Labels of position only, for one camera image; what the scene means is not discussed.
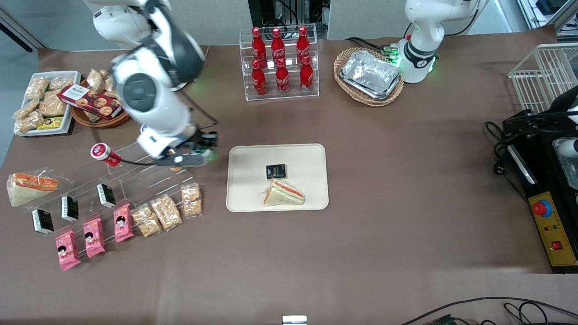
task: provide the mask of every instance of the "red switch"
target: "red switch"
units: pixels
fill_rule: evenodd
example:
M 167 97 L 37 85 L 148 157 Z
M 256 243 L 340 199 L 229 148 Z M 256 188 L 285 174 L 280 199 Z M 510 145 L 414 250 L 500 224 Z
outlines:
M 552 248 L 554 250 L 562 249 L 562 243 L 561 242 L 552 242 Z

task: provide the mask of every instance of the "white plastic tray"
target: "white plastic tray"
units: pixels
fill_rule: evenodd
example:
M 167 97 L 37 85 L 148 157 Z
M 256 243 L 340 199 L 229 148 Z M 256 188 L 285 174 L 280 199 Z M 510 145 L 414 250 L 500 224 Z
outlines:
M 265 206 L 271 180 L 266 166 L 285 164 L 287 179 L 280 180 L 305 195 L 302 205 Z M 318 144 L 239 146 L 229 152 L 227 209 L 231 212 L 323 210 L 329 205 L 325 148 Z
M 71 78 L 74 78 L 74 83 L 76 83 L 76 84 L 80 83 L 80 72 L 78 72 L 78 71 L 39 72 L 39 73 L 34 73 L 31 77 L 31 79 L 36 78 L 36 77 L 47 77 L 50 80 L 52 80 L 56 77 L 71 77 Z M 29 100 L 24 99 L 22 101 L 22 105 L 20 107 L 24 106 L 28 102 L 29 102 Z M 14 124 L 14 134 L 19 135 L 19 136 L 64 134 L 64 133 L 68 132 L 68 128 L 70 127 L 71 121 L 72 121 L 71 106 L 67 104 L 66 108 L 64 109 L 64 115 L 62 117 L 62 124 L 60 125 L 60 128 L 53 128 L 53 129 L 49 129 L 49 130 L 30 130 L 26 133 L 20 133 L 20 132 L 16 131 L 16 124 Z

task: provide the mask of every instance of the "red glass bottle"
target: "red glass bottle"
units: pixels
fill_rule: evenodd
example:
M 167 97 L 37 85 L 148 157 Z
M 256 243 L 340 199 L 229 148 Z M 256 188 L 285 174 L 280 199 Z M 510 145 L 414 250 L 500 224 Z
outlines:
M 280 58 L 275 62 L 277 63 L 277 71 L 275 72 L 277 91 L 280 96 L 287 96 L 289 94 L 289 71 L 285 67 L 285 58 Z
M 253 72 L 251 77 L 253 78 L 253 86 L 255 87 L 255 93 L 257 97 L 263 98 L 267 96 L 267 84 L 265 83 L 265 74 L 261 70 L 261 66 L 258 60 L 253 60 L 251 62 L 253 65 Z
M 299 39 L 297 40 L 297 66 L 301 66 L 303 58 L 309 56 L 309 40 L 307 38 L 307 27 L 299 27 Z
M 301 92 L 310 94 L 313 91 L 313 68 L 311 67 L 311 57 L 303 57 L 301 67 Z
M 261 31 L 259 27 L 253 27 L 253 56 L 259 62 L 259 67 L 265 69 L 267 67 L 267 54 L 265 53 L 265 42 L 261 39 Z
M 271 51 L 273 52 L 273 62 L 278 67 L 277 63 L 283 59 L 283 66 L 285 66 L 285 44 L 281 40 L 281 30 L 279 27 L 273 28 L 273 42 L 271 43 Z

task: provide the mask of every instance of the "wrapped sandwich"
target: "wrapped sandwich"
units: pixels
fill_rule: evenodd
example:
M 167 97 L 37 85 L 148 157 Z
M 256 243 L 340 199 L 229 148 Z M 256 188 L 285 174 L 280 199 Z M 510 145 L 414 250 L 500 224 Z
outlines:
M 304 202 L 305 195 L 303 193 L 276 179 L 271 181 L 271 185 L 266 192 L 265 201 L 263 201 L 267 206 L 300 205 Z
M 12 206 L 20 206 L 56 191 L 58 180 L 48 177 L 14 173 L 8 177 L 6 189 Z

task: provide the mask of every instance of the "wicker basket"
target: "wicker basket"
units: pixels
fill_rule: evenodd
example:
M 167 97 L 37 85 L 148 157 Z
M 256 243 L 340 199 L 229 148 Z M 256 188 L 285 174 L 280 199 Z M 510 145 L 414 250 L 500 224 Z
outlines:
M 86 83 L 86 79 L 84 79 L 80 83 L 80 85 L 83 87 L 87 87 L 88 84 Z M 123 110 L 117 117 L 113 118 L 112 120 L 100 119 L 100 120 L 93 123 L 93 122 L 90 122 L 90 119 L 88 118 L 88 116 L 86 116 L 86 114 L 84 114 L 84 111 L 81 110 L 80 108 L 71 106 L 71 113 L 72 113 L 72 117 L 74 118 L 74 120 L 76 120 L 78 123 L 84 125 L 85 127 L 90 127 L 90 128 L 113 128 L 113 127 L 117 127 L 120 124 L 128 121 L 128 119 L 130 118 L 127 111 Z
M 377 101 L 377 100 L 371 98 L 368 94 L 365 94 L 361 90 L 359 90 L 359 89 L 353 87 L 352 85 L 344 82 L 343 79 L 341 79 L 341 77 L 339 77 L 339 71 L 341 70 L 341 68 L 343 68 L 343 66 L 345 65 L 347 60 L 349 60 L 351 55 L 356 51 L 362 51 L 362 50 L 366 50 L 366 51 L 370 52 L 376 58 L 379 58 L 379 59 L 384 60 L 384 61 L 386 60 L 386 58 L 383 55 L 379 54 L 378 52 L 375 52 L 374 50 L 364 49 L 361 47 L 352 47 L 350 49 L 347 49 L 347 50 L 341 52 L 341 54 L 337 56 L 337 59 L 335 59 L 335 62 L 333 63 L 333 72 L 334 72 L 335 80 L 341 86 L 341 88 L 346 93 L 348 93 L 348 95 L 351 96 L 354 100 L 356 100 L 360 103 L 366 104 L 368 106 L 372 106 L 372 107 L 386 106 L 387 104 L 394 101 L 394 99 L 397 98 L 399 93 L 401 93 L 401 91 L 403 89 L 403 77 L 399 81 L 397 86 L 395 86 L 395 88 L 393 89 L 393 91 L 387 97 L 387 99 L 385 101 Z

